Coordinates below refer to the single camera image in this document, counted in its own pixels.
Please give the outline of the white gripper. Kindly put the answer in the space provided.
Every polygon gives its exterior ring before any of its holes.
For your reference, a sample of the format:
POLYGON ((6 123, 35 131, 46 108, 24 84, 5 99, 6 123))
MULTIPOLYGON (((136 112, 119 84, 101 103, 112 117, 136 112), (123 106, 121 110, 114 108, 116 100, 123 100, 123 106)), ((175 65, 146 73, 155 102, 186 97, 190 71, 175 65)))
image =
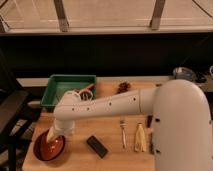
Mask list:
POLYGON ((47 137, 46 142, 49 143, 56 138, 56 135, 71 135, 75 129, 75 122, 74 121, 60 121, 54 120, 53 122, 53 130, 50 129, 47 137))

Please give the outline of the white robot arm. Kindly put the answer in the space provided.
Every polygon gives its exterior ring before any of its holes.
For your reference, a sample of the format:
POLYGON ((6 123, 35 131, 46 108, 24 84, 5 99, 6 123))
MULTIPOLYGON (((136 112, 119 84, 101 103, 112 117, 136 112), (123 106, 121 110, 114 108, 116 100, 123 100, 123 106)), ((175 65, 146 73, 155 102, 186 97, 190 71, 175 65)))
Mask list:
POLYGON ((204 92, 187 80, 83 101, 66 92, 56 105, 48 140, 74 129, 79 119, 117 115, 154 116, 155 171, 213 171, 213 128, 204 92))

